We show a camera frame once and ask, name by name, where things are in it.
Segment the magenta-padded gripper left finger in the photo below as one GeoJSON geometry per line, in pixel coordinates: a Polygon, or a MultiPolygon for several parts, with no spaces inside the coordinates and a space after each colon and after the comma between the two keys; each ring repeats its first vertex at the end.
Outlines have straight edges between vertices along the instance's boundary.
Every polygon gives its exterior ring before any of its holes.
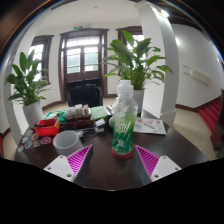
{"type": "Polygon", "coordinates": [[[81,185],[92,156],[93,145],[88,145],[68,156],[59,155],[44,170],[81,185]]]}

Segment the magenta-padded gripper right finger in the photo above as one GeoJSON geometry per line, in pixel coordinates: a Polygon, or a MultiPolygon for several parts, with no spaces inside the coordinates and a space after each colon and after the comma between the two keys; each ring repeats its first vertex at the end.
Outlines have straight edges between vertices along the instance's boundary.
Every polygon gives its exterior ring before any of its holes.
{"type": "Polygon", "coordinates": [[[134,158],[143,185],[157,181],[180,170],[180,167],[168,156],[157,156],[151,151],[135,145],[134,158]]]}

